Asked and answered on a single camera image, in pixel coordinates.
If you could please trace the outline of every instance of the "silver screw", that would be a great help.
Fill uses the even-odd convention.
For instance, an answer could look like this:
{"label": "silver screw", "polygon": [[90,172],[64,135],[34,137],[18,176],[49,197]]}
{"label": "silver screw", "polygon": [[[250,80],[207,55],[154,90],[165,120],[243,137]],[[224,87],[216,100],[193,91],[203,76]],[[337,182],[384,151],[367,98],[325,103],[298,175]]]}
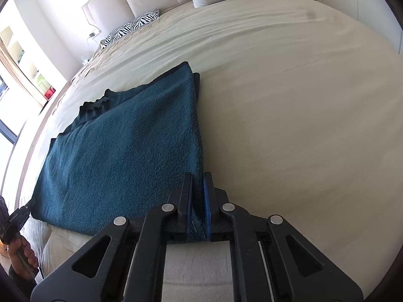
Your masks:
{"label": "silver screw", "polygon": [[125,217],[116,217],[113,221],[113,223],[116,226],[121,226],[124,225],[126,223],[126,218]]}
{"label": "silver screw", "polygon": [[233,205],[232,203],[226,203],[222,206],[222,209],[224,211],[234,211],[235,210],[235,205]]}
{"label": "silver screw", "polygon": [[283,222],[283,218],[278,215],[274,215],[270,217],[270,221],[275,225],[280,225]]}
{"label": "silver screw", "polygon": [[161,207],[161,209],[162,209],[163,211],[165,211],[165,212],[170,212],[170,211],[172,211],[174,208],[175,208],[175,207],[174,207],[172,204],[170,204],[170,203],[164,204],[164,205]]}

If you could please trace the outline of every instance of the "person's arm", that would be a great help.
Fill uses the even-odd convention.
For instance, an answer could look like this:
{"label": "person's arm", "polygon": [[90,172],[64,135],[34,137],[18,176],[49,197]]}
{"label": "person's arm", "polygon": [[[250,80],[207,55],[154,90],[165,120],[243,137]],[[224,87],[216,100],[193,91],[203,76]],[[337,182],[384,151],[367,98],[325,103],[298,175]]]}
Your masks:
{"label": "person's arm", "polygon": [[36,283],[17,256],[17,250],[21,246],[24,248],[24,254],[28,258],[28,263],[34,268],[37,268],[39,265],[38,258],[35,256],[35,252],[31,249],[31,244],[25,239],[25,237],[21,236],[20,238],[12,241],[7,249],[11,262],[9,277],[20,289],[20,291],[29,299],[31,297],[33,288],[36,286]]}

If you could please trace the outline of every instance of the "teal blanket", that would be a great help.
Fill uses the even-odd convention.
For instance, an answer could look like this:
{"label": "teal blanket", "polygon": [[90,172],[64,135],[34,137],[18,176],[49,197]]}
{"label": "teal blanket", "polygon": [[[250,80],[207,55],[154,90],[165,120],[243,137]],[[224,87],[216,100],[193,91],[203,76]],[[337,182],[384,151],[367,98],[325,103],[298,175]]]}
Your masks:
{"label": "teal blanket", "polygon": [[169,191],[191,172],[191,239],[204,239],[198,91],[199,74],[184,62],[147,85],[106,90],[96,102],[85,102],[51,141],[32,216],[94,235],[117,216],[145,216],[166,203]]}

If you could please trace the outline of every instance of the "zebra print pillow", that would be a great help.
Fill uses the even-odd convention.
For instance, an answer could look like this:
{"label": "zebra print pillow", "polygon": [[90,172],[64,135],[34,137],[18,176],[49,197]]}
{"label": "zebra print pillow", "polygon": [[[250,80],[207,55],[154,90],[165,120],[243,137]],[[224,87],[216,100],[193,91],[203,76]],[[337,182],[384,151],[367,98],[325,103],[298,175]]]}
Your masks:
{"label": "zebra print pillow", "polygon": [[154,9],[154,10],[146,12],[145,14],[142,14],[141,16],[137,17],[136,19],[132,20],[131,22],[128,22],[127,24],[120,26],[118,29],[115,29],[113,32],[111,32],[108,35],[108,37],[104,41],[104,45],[102,46],[102,49],[108,47],[113,42],[117,41],[121,37],[124,37],[128,33],[131,33],[132,31],[142,27],[143,25],[148,24],[149,22],[152,22],[153,20],[157,19],[159,16],[160,16],[160,10]]}

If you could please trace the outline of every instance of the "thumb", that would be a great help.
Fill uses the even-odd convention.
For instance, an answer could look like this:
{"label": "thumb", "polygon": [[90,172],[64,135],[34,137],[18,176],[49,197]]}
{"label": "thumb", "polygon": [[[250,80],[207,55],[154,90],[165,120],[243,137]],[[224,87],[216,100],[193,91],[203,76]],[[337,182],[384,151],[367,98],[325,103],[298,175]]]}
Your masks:
{"label": "thumb", "polygon": [[9,245],[9,247],[8,247],[8,249],[7,249],[7,251],[9,252],[9,256],[11,257],[11,256],[16,255],[16,254],[17,254],[17,250],[21,247],[21,245],[22,245],[22,241],[21,241],[20,238],[17,238],[17,239],[15,239],[15,240],[13,240],[13,241],[10,243],[10,245]]}

